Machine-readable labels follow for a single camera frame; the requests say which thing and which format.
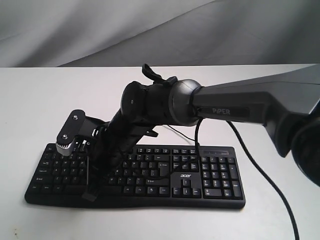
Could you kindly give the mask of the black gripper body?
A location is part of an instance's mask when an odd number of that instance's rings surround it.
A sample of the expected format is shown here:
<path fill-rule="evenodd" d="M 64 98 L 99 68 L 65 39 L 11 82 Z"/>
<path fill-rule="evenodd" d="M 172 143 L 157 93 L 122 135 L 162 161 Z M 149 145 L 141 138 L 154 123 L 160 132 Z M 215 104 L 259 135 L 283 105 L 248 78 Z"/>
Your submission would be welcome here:
<path fill-rule="evenodd" d="M 110 174 L 155 126 L 144 119 L 131 121 L 122 114 L 116 114 L 110 122 L 99 126 L 96 144 L 89 152 L 89 174 Z"/>

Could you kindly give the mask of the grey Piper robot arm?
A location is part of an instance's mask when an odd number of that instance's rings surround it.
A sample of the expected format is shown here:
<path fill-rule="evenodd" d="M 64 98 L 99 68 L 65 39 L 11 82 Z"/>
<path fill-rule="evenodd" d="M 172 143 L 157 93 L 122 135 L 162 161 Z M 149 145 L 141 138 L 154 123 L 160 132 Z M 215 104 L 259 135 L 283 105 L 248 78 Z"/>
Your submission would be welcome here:
<path fill-rule="evenodd" d="M 278 154 L 291 153 L 304 175 L 320 183 L 319 65 L 212 86 L 163 79 L 147 64 L 142 73 L 153 83 L 129 83 L 118 112 L 98 127 L 84 199 L 96 200 L 102 179 L 148 131 L 161 125 L 199 127 L 204 119 L 264 126 Z"/>

